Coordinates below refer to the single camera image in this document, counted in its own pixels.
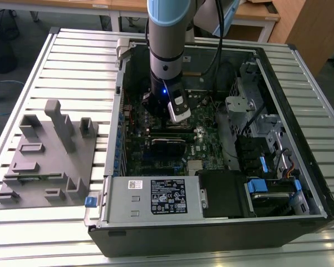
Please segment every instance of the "table leg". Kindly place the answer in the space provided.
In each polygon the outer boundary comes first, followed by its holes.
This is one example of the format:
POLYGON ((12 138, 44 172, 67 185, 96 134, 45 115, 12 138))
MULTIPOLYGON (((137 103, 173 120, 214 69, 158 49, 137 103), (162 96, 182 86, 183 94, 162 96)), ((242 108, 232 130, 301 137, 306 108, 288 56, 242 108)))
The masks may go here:
POLYGON ((103 31, 109 31, 109 24, 111 21, 111 18, 109 16, 102 16, 100 15, 100 24, 103 31))
POLYGON ((257 42, 259 43, 267 43, 268 39, 272 33, 275 21, 267 21, 265 26, 262 28, 260 36, 258 37, 257 42))
POLYGON ((121 17, 118 11, 110 11, 111 27, 113 32, 121 32, 121 17))
POLYGON ((30 11, 30 14, 33 22, 38 22, 40 20, 37 11, 30 11))

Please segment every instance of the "wooden desk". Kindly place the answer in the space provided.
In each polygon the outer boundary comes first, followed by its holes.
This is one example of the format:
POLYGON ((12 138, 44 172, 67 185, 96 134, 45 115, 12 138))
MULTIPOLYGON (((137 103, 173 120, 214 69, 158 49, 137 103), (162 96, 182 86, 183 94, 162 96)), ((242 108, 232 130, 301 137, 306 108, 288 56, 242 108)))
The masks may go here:
MULTIPOLYGON (((119 17, 147 18, 146 0, 111 0, 110 10, 117 11, 119 17)), ((235 14, 233 25, 261 27, 258 42, 267 42, 274 24, 280 20, 279 14, 272 14, 264 4, 241 4, 235 14)))
MULTIPOLYGON (((121 31, 121 17, 148 17, 146 0, 0 0, 0 8, 110 16, 114 32, 121 31)), ((261 27, 258 42, 267 42, 279 19, 278 14, 269 13, 263 4, 244 3, 239 6, 232 24, 261 27)))

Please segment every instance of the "floor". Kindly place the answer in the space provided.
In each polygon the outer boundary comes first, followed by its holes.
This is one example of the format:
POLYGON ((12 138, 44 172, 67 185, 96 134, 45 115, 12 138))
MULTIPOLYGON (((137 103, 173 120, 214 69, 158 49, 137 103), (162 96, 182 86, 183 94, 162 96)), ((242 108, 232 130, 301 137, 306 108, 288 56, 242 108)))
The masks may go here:
MULTIPOLYGON (((25 82, 35 60, 43 46, 51 27, 102 30, 99 16, 39 13, 40 21, 34 23, 29 12, 17 11, 16 22, 20 36, 12 41, 12 47, 18 57, 18 67, 11 73, 0 75, 1 80, 18 80, 25 82)), ((129 27, 129 22, 122 19, 123 31, 143 32, 144 20, 133 22, 136 26, 129 27)), ((334 108, 334 68, 327 62, 317 77, 317 82, 334 108)), ((0 83, 0 113, 10 113, 21 92, 21 86, 16 83, 0 83)), ((7 122, 8 116, 0 116, 0 134, 7 122)))
MULTIPOLYGON (((40 21, 34 23, 28 11, 17 11, 16 23, 20 36, 11 42, 15 55, 18 58, 18 67, 5 75, 0 75, 2 80, 17 80, 25 82, 38 54, 47 38, 51 27, 64 27, 73 29, 102 30, 99 16, 76 15, 59 13, 38 14, 40 21)), ((106 20, 108 29, 111 29, 110 20, 106 20)), ((144 32, 144 19, 133 21, 135 27, 129 27, 127 19, 122 19, 122 30, 129 32, 144 32)), ((0 83, 0 113, 10 113, 21 93, 22 86, 16 83, 0 83)), ((0 116, 0 135, 9 116, 0 116)))

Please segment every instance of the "blue tab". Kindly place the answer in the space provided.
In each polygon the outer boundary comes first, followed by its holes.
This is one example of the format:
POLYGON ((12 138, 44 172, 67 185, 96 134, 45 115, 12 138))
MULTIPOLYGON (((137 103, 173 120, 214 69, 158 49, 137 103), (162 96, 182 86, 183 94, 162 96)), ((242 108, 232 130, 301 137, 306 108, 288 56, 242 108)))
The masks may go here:
POLYGON ((97 207, 98 198, 93 196, 87 196, 84 201, 85 207, 97 207))
POLYGON ((302 185, 301 185, 301 182, 299 180, 295 180, 294 185, 296 186, 297 192, 302 190, 302 185))
POLYGON ((261 160, 263 172, 265 172, 265 173, 268 172, 268 167, 266 165, 265 158, 264 157, 260 157, 260 160, 261 160))
POLYGON ((250 193, 254 192, 268 192, 267 185, 264 179, 252 179, 247 183, 250 193))

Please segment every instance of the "white label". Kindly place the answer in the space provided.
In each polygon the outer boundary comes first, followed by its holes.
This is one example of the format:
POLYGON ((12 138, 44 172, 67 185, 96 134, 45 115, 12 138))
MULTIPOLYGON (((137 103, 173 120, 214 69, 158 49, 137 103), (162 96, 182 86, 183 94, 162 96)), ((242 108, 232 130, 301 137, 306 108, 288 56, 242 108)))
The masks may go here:
POLYGON ((107 5, 105 5, 105 4, 93 4, 93 7, 97 7, 97 8, 107 8, 107 5))
POLYGON ((273 17, 266 17, 265 18, 267 21, 277 21, 278 18, 273 18, 273 17))
POLYGON ((135 181, 135 180, 129 180, 129 189, 142 189, 143 188, 143 182, 142 181, 135 181))

